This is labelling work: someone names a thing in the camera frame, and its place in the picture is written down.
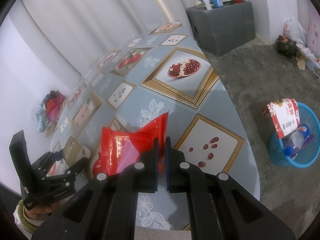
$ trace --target sleeve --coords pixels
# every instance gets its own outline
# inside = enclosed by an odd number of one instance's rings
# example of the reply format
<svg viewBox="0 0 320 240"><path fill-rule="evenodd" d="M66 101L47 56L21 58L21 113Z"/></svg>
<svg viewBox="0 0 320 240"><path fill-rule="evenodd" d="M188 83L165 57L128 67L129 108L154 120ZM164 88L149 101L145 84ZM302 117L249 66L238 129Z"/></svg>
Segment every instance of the sleeve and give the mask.
<svg viewBox="0 0 320 240"><path fill-rule="evenodd" d="M31 239L32 233L39 225L44 222L44 219L32 220L27 218L24 214L24 206L22 200L19 201L16 210L13 213L13 216L15 224L28 239Z"/></svg>

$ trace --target concrete floor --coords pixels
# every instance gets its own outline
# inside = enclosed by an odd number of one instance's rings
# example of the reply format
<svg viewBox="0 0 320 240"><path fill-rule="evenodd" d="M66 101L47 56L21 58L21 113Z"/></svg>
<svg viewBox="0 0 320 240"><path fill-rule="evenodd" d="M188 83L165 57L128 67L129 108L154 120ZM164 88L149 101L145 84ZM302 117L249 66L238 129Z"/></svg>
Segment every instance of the concrete floor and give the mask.
<svg viewBox="0 0 320 240"><path fill-rule="evenodd" d="M260 176L260 201L300 237L320 210L320 158L305 169L273 165L267 145L274 128L262 117L262 108L270 101L295 98L320 117L320 80L308 68L299 70L294 59L277 54L260 38L220 58L205 50L204 54L249 138Z"/></svg>

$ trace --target human hand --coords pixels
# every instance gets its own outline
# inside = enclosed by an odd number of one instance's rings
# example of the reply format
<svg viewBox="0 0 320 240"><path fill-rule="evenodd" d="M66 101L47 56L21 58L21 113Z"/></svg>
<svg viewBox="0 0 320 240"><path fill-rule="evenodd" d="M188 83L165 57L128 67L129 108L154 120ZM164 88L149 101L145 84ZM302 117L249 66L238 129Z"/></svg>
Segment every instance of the human hand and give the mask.
<svg viewBox="0 0 320 240"><path fill-rule="evenodd" d="M25 207L23 207L23 209L27 218L30 218L33 220L41 220L42 214L54 213L59 207L60 207L60 202L56 202L47 206L38 205L31 210L27 210Z"/></svg>

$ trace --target metal screw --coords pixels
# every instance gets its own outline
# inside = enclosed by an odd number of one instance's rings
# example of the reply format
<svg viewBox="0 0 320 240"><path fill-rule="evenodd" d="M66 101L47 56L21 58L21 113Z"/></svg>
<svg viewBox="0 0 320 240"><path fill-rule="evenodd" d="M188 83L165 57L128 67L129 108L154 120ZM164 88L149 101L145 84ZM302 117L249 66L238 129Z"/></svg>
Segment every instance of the metal screw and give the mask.
<svg viewBox="0 0 320 240"><path fill-rule="evenodd" d="M218 178L221 180L227 180L229 178L229 176L228 176L228 174L222 172L218 175Z"/></svg>
<svg viewBox="0 0 320 240"><path fill-rule="evenodd" d="M136 164L134 165L134 167L135 167L137 170L140 170L140 169L143 169L144 164L143 164L143 163L136 163Z"/></svg>
<svg viewBox="0 0 320 240"><path fill-rule="evenodd" d="M190 164L186 163L186 162L183 162L183 163L180 163L180 167L183 168L183 169L188 169L190 167Z"/></svg>
<svg viewBox="0 0 320 240"><path fill-rule="evenodd" d="M107 178L107 175L105 173L99 173L97 175L97 180L104 180Z"/></svg>

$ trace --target red white paper box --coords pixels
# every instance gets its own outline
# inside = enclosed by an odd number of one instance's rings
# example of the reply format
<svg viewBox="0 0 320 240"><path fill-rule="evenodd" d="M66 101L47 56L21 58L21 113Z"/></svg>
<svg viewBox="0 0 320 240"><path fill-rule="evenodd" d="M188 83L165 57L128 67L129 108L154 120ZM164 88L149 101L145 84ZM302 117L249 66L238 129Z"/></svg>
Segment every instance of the red white paper box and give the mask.
<svg viewBox="0 0 320 240"><path fill-rule="evenodd" d="M299 109L296 100L282 99L267 104L279 139L292 133L300 126Z"/></svg>

